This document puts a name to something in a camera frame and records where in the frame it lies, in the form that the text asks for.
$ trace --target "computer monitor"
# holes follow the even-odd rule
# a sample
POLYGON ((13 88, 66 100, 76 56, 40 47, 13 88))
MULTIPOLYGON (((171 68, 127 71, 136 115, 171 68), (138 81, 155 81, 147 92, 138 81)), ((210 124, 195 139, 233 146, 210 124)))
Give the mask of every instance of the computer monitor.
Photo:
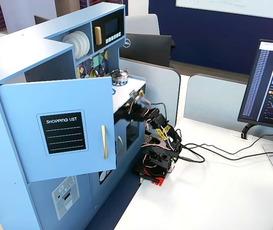
POLYGON ((38 24, 49 21, 49 19, 35 15, 34 16, 34 21, 35 21, 35 24, 38 25, 38 24))
POLYGON ((119 56, 159 66, 170 66, 172 39, 170 35, 126 34, 119 56))
MULTIPOLYGON (((260 40, 238 121, 273 127, 273 41, 260 40)), ((263 148, 273 152, 273 145, 263 148)))

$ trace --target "gold door handle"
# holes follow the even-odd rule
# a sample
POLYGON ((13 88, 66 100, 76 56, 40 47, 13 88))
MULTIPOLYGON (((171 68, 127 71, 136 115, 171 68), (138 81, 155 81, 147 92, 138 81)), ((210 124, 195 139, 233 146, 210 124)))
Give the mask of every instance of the gold door handle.
POLYGON ((121 138, 121 136, 119 135, 118 136, 118 139, 120 140, 120 142, 122 143, 122 151, 119 153, 119 155, 122 155, 124 153, 124 150, 125 150, 125 145, 124 145, 124 142, 123 142, 123 139, 121 138))
POLYGON ((95 27, 95 41, 97 45, 102 44, 102 29, 99 26, 95 27))
POLYGON ((103 157, 108 158, 108 147, 107 147, 107 136, 106 136, 106 126, 102 125, 102 142, 103 142, 103 157))

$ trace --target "blue carpet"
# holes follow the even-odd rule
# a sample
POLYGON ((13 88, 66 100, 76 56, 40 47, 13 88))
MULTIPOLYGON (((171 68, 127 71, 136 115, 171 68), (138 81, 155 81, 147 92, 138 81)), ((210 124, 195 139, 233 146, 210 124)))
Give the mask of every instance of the blue carpet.
POLYGON ((140 177, 128 169, 86 230, 113 230, 139 188, 140 177))

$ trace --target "small cooking pot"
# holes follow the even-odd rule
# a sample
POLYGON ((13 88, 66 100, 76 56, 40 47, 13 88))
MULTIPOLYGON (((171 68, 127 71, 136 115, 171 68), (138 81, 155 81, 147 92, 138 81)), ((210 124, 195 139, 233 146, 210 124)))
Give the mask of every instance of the small cooking pot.
POLYGON ((122 69, 116 69, 110 72, 110 75, 112 77, 112 81, 123 83, 128 81, 129 76, 129 69, 125 68, 125 70, 122 69))

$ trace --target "white plate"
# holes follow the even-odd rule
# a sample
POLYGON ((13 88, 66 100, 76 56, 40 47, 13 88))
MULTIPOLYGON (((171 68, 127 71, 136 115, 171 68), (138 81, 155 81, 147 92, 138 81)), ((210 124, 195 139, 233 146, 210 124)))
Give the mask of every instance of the white plate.
POLYGON ((73 43, 75 47, 75 58, 79 59, 81 57, 81 52, 82 52, 81 41, 77 39, 73 34, 66 35, 62 39, 62 42, 69 43, 69 44, 73 43))
POLYGON ((73 32, 72 35, 73 35, 76 39, 78 39, 78 40, 80 41, 80 43, 81 43, 81 57, 84 56, 84 54, 85 54, 85 46, 86 46, 86 45, 85 45, 85 42, 84 42, 83 37, 82 37, 80 34, 75 33, 75 32, 73 32))
POLYGON ((90 50, 90 40, 89 40, 88 36, 82 31, 75 31, 74 33, 80 34, 82 36, 82 38, 84 39, 84 43, 86 45, 84 55, 87 55, 90 50))

